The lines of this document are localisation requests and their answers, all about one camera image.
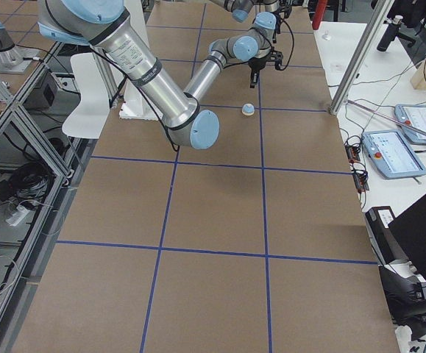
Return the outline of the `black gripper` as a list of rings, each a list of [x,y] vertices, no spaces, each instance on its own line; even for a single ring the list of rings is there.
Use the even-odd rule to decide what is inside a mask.
[[[269,55],[264,57],[256,58],[253,57],[248,61],[248,66],[251,69],[250,73],[250,88],[255,88],[258,85],[260,78],[260,71],[265,68],[266,64],[270,61]]]

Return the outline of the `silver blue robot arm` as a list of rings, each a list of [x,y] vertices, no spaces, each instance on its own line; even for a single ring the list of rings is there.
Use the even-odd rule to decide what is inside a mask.
[[[39,1],[42,36],[103,49],[115,66],[161,112],[166,137],[178,146],[208,149],[219,136],[219,119],[199,101],[230,60],[248,62],[271,51],[277,18],[258,13],[244,35],[210,44],[208,56],[182,90],[132,28],[123,1]]]
[[[250,11],[255,5],[262,4],[265,11],[274,13],[279,10],[278,0],[210,0],[212,3],[222,7],[232,14],[232,18],[239,23],[245,22]]]

